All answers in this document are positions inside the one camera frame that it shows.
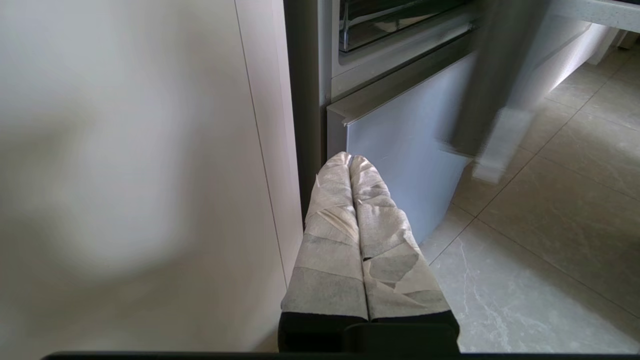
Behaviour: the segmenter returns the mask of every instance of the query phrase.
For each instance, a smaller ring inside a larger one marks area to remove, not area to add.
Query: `built-in oven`
[[[321,66],[330,67],[331,101],[469,33],[480,15],[473,0],[320,2]]]

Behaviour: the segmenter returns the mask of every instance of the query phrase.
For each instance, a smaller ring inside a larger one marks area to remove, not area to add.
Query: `tile floor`
[[[543,101],[498,184],[465,169],[420,246],[464,352],[640,350],[640,52]]]

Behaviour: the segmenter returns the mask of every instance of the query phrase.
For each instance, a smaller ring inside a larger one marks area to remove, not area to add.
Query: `white cabinet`
[[[266,346],[302,225],[260,5],[241,29],[232,0],[3,3],[0,357]]]

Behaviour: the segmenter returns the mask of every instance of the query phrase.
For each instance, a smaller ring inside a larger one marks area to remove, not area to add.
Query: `marble floor tile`
[[[640,315],[640,202],[536,156],[478,216]]]
[[[602,74],[577,69],[551,90],[546,98],[579,109],[598,91],[607,78]]]
[[[463,352],[635,354],[638,319],[474,220],[433,262]]]
[[[420,250],[427,263],[433,262],[473,219],[473,215],[451,204],[440,225],[420,244]]]
[[[611,76],[618,71],[618,69],[620,69],[620,67],[624,65],[630,57],[630,51],[614,49],[611,53],[605,56],[598,65],[584,63],[579,67],[579,69],[595,72],[604,76]]]
[[[640,85],[610,79],[581,110],[640,130]]]
[[[613,75],[614,79],[640,85],[640,56],[635,54]]]
[[[471,215],[478,215],[532,157],[532,152],[518,149],[497,184],[474,178],[473,169],[476,164],[470,163],[462,172],[451,202]]]
[[[640,200],[640,131],[579,111],[539,155]]]
[[[570,106],[543,99],[540,110],[522,139],[520,147],[533,153],[538,152],[575,112],[576,109]]]

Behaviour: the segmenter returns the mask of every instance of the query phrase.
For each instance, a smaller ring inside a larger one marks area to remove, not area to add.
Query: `oven window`
[[[340,0],[340,51],[348,53],[469,0]]]

